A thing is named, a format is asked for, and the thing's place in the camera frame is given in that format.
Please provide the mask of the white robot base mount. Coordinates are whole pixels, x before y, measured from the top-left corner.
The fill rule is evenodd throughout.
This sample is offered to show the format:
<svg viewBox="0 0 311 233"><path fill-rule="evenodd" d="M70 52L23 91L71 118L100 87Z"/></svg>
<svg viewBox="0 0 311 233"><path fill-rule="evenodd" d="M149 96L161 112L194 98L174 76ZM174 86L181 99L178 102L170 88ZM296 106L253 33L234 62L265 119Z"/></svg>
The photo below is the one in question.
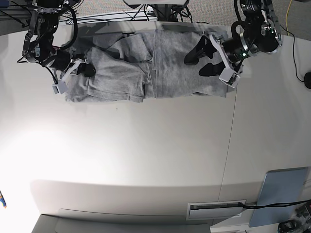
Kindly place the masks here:
<svg viewBox="0 0 311 233"><path fill-rule="evenodd" d="M178 22L178 17L183 22L184 18L188 18L192 22L192 15L188 8L189 0L124 0L129 7L135 9L142 6L146 17L148 14L146 8L149 6L153 10L152 16L158 21Z"/></svg>

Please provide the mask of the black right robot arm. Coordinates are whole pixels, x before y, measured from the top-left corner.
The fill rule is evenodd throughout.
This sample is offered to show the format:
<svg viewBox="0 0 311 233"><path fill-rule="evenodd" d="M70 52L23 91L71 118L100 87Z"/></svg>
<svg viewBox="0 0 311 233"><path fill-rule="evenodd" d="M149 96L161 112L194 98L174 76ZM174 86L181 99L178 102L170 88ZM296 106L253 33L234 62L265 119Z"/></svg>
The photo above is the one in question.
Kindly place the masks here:
<svg viewBox="0 0 311 233"><path fill-rule="evenodd" d="M224 63L210 36L226 28L206 24L163 24L153 30L102 33L104 25L74 26L72 40L53 46L59 13L32 13L23 58L55 75L55 93L72 102L109 102L183 96L225 97L219 76Z"/></svg>

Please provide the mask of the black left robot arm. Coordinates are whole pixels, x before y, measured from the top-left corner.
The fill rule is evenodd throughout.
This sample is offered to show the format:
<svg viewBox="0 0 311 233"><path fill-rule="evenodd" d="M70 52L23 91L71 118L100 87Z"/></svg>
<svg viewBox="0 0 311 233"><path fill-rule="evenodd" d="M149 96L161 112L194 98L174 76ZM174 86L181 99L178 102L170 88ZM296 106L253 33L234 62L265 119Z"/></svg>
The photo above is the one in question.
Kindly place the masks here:
<svg viewBox="0 0 311 233"><path fill-rule="evenodd" d="M260 52L275 53L282 46L280 24L270 0L236 0L234 9L237 21L231 26L231 38L205 34L184 58L186 65L196 65L200 58L211 59L218 52L222 61L215 65L208 63L199 75L218 76L231 88L235 88L241 78L245 59Z"/></svg>

